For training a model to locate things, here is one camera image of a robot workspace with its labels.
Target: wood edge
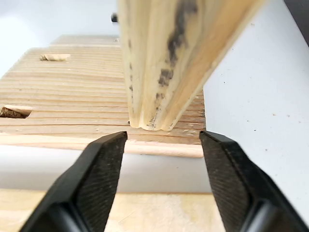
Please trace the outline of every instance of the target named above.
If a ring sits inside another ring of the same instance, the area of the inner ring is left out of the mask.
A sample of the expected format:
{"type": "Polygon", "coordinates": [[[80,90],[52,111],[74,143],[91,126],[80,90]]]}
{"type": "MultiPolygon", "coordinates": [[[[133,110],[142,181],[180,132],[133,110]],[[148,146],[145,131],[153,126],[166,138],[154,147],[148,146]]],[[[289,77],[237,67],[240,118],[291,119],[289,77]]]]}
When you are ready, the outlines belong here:
{"type": "MultiPolygon", "coordinates": [[[[92,141],[94,139],[0,133],[0,145],[84,150],[92,141]]],[[[187,158],[202,158],[204,156],[201,145],[166,144],[135,140],[127,140],[125,153],[187,158]]]]}

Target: textured grip surface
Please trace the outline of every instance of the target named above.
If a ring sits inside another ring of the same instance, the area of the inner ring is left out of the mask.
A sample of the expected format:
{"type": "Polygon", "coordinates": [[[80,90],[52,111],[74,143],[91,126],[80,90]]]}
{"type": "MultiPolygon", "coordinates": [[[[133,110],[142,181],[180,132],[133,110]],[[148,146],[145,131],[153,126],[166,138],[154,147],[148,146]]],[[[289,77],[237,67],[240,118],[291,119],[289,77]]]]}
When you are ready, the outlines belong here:
{"type": "Polygon", "coordinates": [[[207,137],[203,139],[208,139],[205,161],[225,230],[239,232],[249,210],[249,194],[220,144],[207,137]]]}
{"type": "Polygon", "coordinates": [[[76,193],[77,209],[93,232],[104,231],[112,207],[122,161],[122,140],[104,144],[76,193]]]}

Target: pine wood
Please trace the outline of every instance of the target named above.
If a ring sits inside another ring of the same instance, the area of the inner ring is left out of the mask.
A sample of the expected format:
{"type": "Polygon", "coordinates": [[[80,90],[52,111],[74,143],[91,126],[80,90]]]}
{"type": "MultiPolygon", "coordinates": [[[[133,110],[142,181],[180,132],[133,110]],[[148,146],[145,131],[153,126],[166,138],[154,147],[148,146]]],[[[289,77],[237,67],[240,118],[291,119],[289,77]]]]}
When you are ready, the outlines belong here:
{"type": "Polygon", "coordinates": [[[170,131],[263,0],[119,0],[132,126],[170,131]]]}
{"type": "Polygon", "coordinates": [[[205,129],[202,92],[171,132],[128,124],[123,62],[116,40],[62,36],[48,48],[27,51],[0,79],[0,108],[18,105],[31,107],[32,112],[25,119],[0,117],[0,144],[84,149],[103,135],[128,131],[128,153],[202,157],[198,138],[205,129]],[[41,61],[42,54],[70,57],[41,61]]]}
{"type": "MultiPolygon", "coordinates": [[[[16,232],[43,191],[0,189],[0,231],[16,232]]],[[[223,232],[211,194],[117,193],[105,232],[223,232]]]]}

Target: wood grain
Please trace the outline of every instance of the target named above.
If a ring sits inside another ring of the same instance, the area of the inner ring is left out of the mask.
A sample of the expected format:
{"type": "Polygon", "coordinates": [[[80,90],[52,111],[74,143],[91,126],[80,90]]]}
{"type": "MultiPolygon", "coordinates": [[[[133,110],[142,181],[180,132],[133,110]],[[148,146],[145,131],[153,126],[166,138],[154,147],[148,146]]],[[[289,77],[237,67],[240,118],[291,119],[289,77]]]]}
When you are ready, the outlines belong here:
{"type": "MultiPolygon", "coordinates": [[[[0,231],[16,232],[43,191],[0,189],[0,231]]],[[[223,232],[211,194],[117,193],[105,232],[223,232]]]]}
{"type": "Polygon", "coordinates": [[[83,149],[103,135],[128,131],[128,153],[203,156],[202,92],[173,131],[130,126],[121,49],[114,37],[62,36],[48,48],[30,49],[0,79],[0,108],[4,105],[32,112],[25,119],[0,118],[0,144],[83,149]],[[41,54],[70,57],[41,61],[41,54]]]}
{"type": "Polygon", "coordinates": [[[119,0],[130,121],[172,130],[263,0],[119,0]]]}

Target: wooden base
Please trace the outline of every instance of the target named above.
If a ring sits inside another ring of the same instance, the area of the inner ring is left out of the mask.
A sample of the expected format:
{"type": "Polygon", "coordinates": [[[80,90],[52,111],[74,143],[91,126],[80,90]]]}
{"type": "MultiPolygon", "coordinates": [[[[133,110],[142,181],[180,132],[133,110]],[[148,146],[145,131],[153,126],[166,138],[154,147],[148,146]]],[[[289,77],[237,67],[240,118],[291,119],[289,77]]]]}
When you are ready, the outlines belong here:
{"type": "MultiPolygon", "coordinates": [[[[43,191],[0,189],[0,231],[15,232],[43,191]]],[[[117,193],[105,232],[223,232],[211,194],[117,193]]]]}
{"type": "Polygon", "coordinates": [[[203,93],[173,131],[132,128],[122,64],[114,37],[62,36],[48,48],[30,49],[0,80],[0,107],[33,110],[27,118],[0,117],[0,144],[84,149],[103,135],[127,131],[128,153],[202,157],[203,93]],[[65,54],[66,60],[42,61],[44,54],[65,54]]]}

